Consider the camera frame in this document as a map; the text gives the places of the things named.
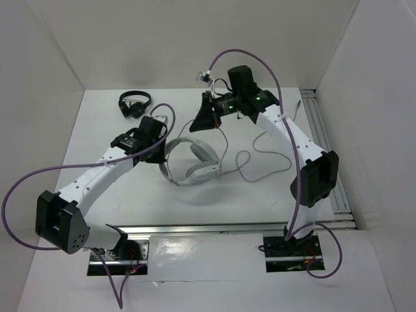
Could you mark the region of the white grey headphones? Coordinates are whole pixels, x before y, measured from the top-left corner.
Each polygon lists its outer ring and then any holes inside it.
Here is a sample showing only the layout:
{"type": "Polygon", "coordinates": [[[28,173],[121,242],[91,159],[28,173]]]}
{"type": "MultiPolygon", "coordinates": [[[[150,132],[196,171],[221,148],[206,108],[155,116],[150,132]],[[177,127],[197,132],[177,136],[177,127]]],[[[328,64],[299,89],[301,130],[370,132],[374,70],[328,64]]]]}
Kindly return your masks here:
{"type": "Polygon", "coordinates": [[[162,176],[177,187],[195,187],[216,179],[220,175],[220,157],[216,151],[206,142],[189,136],[182,136],[169,141],[165,146],[165,162],[159,165],[162,176]],[[188,145],[190,152],[195,157],[191,160],[187,157],[181,162],[182,169],[187,164],[188,168],[183,174],[183,179],[176,179],[169,166],[171,153],[183,145],[188,145]]]}

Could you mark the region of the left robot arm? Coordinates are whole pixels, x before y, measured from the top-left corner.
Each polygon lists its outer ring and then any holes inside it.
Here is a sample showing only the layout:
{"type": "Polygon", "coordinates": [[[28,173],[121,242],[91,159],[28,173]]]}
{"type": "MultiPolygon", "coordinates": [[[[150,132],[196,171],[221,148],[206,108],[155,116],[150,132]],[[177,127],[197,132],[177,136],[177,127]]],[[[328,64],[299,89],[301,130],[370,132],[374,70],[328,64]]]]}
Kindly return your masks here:
{"type": "Polygon", "coordinates": [[[145,116],[140,125],[117,136],[105,154],[74,182],[56,193],[39,195],[35,232],[67,254],[82,248],[103,248],[113,259],[123,258],[135,244],[110,224],[88,225],[85,216],[94,202],[118,178],[139,162],[161,163],[167,133],[166,116],[145,116]]]}

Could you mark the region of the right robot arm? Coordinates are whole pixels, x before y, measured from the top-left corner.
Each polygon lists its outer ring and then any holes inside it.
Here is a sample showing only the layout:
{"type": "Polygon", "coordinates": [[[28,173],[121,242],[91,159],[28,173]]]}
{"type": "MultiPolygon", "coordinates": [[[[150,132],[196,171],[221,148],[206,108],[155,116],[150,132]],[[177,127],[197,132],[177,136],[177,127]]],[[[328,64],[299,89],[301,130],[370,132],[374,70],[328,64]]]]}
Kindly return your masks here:
{"type": "Polygon", "coordinates": [[[212,91],[202,94],[202,103],[191,132],[215,129],[221,118],[239,112],[268,133],[290,157],[296,177],[290,185],[295,199],[294,214],[285,227],[283,246],[291,255],[306,247],[313,232],[317,211],[337,183],[339,156],[316,145],[283,111],[279,100],[254,81],[247,65],[228,70],[231,89],[214,97],[212,91]]]}

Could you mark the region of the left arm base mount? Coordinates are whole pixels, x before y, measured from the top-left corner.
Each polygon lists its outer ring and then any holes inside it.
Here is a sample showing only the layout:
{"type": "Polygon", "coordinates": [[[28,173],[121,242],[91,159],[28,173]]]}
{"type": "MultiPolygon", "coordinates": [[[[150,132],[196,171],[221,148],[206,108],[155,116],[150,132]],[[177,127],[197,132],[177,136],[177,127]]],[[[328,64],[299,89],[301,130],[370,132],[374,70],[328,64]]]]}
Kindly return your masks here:
{"type": "Polygon", "coordinates": [[[145,276],[148,274],[149,241],[148,238],[128,240],[120,252],[103,248],[97,251],[111,276],[145,276]]]}

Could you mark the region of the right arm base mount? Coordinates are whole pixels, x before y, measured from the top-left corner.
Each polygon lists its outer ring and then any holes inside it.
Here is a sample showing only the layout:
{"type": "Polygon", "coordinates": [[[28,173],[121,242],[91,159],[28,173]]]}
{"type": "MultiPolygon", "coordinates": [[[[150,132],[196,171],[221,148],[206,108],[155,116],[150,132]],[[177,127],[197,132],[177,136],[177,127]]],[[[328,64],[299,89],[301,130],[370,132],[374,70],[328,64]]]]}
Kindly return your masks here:
{"type": "Polygon", "coordinates": [[[311,265],[310,271],[325,269],[317,235],[298,247],[291,246],[283,236],[263,237],[258,250],[264,253],[268,273],[306,271],[307,265],[311,265]]]}

